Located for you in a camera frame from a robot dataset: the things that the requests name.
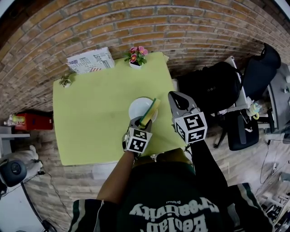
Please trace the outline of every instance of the sleeve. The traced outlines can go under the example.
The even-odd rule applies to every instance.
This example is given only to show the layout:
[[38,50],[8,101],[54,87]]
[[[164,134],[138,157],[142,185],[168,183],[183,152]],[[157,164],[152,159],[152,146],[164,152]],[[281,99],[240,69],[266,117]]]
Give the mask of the sleeve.
[[259,205],[249,183],[229,187],[233,204],[228,208],[233,231],[274,232],[272,221]]
[[87,199],[73,203],[73,217],[68,232],[116,231],[118,206],[111,202]]

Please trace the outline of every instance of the yellow sponge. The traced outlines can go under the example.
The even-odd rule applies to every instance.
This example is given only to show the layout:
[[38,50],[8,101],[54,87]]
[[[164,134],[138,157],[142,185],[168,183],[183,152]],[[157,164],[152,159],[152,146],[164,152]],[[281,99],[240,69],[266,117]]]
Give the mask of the yellow sponge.
[[140,129],[144,129],[146,127],[147,123],[149,122],[149,120],[154,115],[155,111],[157,110],[159,104],[160,104],[160,100],[157,98],[154,98],[151,106],[149,107],[147,112],[143,115],[143,117],[140,119],[140,124],[139,124]]

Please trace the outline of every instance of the small plant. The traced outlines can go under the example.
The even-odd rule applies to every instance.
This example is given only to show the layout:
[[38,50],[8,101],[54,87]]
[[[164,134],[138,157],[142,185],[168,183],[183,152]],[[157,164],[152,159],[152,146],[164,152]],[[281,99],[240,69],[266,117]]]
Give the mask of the small plant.
[[125,62],[129,61],[130,63],[138,66],[147,63],[147,60],[144,58],[148,54],[148,51],[142,47],[132,47],[129,52],[127,52]]
[[72,81],[69,79],[69,77],[70,77],[70,74],[64,74],[60,78],[59,84],[62,85],[64,88],[69,87],[72,84]]

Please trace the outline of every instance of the newspaper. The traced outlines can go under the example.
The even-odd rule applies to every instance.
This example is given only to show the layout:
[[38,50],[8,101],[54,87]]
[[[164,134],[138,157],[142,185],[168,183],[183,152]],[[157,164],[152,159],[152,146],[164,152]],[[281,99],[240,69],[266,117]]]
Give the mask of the newspaper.
[[115,62],[106,47],[69,57],[67,65],[77,74],[83,74],[113,68]]

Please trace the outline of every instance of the fiducial marker cube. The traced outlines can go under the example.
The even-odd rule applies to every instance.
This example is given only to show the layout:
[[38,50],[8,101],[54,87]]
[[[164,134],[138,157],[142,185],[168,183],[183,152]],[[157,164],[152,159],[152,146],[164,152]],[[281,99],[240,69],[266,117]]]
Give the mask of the fiducial marker cube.
[[144,153],[152,134],[143,130],[129,127],[125,135],[126,149],[137,153]]
[[204,140],[208,130],[203,112],[176,118],[174,125],[186,144]]

